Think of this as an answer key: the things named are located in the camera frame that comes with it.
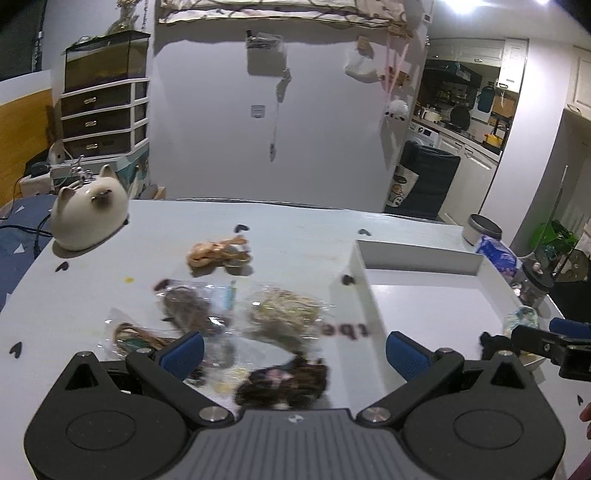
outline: blue gripper pad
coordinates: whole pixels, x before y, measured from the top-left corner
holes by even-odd
[[[386,359],[406,381],[431,366],[433,352],[400,332],[392,332],[386,340]]]
[[[159,366],[179,380],[184,380],[203,361],[205,344],[199,332],[189,332],[155,355]]]
[[[591,324],[555,318],[550,321],[550,331],[571,338],[591,340]]]

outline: blue packaging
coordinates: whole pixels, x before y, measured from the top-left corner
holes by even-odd
[[[507,283],[513,280],[517,273],[517,257],[500,241],[482,235],[480,241],[476,244],[476,253],[488,258]]]

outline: range hood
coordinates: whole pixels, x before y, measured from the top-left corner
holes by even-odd
[[[435,74],[445,82],[459,83],[460,85],[469,85],[479,87],[482,83],[482,75],[465,67],[458,61],[447,60],[427,60],[425,63],[425,73]]]

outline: glass terrarium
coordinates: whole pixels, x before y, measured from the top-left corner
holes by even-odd
[[[150,34],[126,30],[66,50],[65,93],[146,75]]]

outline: person's hand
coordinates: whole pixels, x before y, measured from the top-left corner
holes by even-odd
[[[579,415],[579,418],[581,421],[591,421],[591,403],[583,409]],[[591,440],[591,423],[587,425],[587,438]]]

